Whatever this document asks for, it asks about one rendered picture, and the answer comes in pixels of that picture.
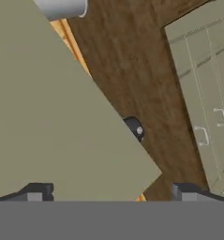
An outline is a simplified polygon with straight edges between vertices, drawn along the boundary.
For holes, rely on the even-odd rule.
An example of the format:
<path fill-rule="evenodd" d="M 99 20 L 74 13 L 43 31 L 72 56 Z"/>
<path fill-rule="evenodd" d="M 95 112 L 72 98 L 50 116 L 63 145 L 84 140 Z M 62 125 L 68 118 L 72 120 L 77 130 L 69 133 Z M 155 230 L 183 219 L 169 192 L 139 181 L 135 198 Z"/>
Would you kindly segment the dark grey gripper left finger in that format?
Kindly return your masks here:
<path fill-rule="evenodd" d="M 0 197 L 4 201 L 52 202 L 53 183 L 29 183 L 21 190 Z"/>

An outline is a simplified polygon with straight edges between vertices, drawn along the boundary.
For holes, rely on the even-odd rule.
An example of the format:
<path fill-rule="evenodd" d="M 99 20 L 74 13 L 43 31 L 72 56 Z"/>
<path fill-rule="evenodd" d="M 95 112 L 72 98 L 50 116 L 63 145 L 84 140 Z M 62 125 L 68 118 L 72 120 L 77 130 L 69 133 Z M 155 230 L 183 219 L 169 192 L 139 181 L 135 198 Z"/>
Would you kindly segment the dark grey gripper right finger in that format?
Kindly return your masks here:
<path fill-rule="evenodd" d="M 224 197 L 202 190 L 198 185 L 192 183 L 173 183 L 172 199 L 181 202 L 224 202 Z"/>

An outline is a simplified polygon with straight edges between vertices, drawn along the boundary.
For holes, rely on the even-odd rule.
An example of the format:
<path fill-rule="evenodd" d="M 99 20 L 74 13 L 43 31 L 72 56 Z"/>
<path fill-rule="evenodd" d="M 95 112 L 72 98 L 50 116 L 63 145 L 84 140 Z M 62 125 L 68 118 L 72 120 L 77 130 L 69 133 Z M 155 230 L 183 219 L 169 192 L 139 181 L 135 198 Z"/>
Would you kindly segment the olive green cabinet door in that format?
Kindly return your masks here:
<path fill-rule="evenodd" d="M 134 201 L 161 171 L 33 0 L 0 0 L 0 196 Z"/>

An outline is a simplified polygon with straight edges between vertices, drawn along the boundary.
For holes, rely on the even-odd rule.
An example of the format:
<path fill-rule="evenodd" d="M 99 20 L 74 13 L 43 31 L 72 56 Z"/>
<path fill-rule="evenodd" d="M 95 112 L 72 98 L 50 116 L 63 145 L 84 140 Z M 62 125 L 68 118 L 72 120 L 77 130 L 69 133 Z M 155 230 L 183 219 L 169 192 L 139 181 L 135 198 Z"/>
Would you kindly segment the olive green cabinet run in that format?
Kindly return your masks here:
<path fill-rule="evenodd" d="M 224 0 L 210 0 L 165 32 L 208 186 L 224 196 Z"/>

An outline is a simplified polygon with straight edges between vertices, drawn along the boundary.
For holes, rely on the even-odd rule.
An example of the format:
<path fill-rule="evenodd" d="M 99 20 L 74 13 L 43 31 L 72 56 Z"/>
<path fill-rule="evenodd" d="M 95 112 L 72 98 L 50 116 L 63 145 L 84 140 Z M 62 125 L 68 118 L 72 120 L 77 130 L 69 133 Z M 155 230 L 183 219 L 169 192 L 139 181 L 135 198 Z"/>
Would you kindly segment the orange wooden cabinet edge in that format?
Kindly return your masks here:
<path fill-rule="evenodd" d="M 74 58 L 80 62 L 87 73 L 90 73 L 67 20 L 53 21 L 51 22 L 51 26 L 57 32 L 60 38 L 66 43 L 67 47 L 72 51 Z"/>

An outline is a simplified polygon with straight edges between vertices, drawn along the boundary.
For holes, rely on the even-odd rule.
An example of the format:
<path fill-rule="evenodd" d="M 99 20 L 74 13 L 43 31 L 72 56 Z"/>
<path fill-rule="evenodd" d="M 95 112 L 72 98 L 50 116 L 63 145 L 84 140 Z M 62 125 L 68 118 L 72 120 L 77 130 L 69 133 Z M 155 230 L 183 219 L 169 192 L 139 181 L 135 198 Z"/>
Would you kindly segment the black round wheel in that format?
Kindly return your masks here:
<path fill-rule="evenodd" d="M 144 138 L 144 129 L 141 121 L 135 116 L 128 116 L 124 118 L 124 122 L 136 139 L 141 143 Z"/>

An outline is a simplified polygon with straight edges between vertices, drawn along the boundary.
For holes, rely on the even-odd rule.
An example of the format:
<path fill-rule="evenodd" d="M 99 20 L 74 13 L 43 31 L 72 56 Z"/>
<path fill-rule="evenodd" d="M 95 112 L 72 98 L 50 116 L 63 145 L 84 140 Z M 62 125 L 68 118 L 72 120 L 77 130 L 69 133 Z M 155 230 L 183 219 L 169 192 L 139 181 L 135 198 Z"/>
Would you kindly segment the light grey cylinder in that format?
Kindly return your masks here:
<path fill-rule="evenodd" d="M 83 18 L 87 13 L 88 0 L 33 0 L 50 21 Z"/>

